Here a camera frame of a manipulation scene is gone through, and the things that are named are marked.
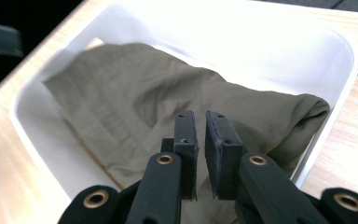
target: wooden table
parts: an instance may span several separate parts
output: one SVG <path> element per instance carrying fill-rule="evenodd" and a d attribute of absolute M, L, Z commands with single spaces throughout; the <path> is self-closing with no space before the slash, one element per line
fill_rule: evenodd
<path fill-rule="evenodd" d="M 31 160 L 9 119 L 16 95 L 36 71 L 84 21 L 110 1 L 86 1 L 78 7 L 0 85 L 0 223 L 55 223 L 69 200 L 54 177 Z M 307 14 L 339 25 L 358 43 L 358 13 L 249 1 L 246 4 L 282 12 Z M 303 190 L 320 196 L 324 188 L 341 186 L 358 192 L 358 78 L 324 143 Z"/>

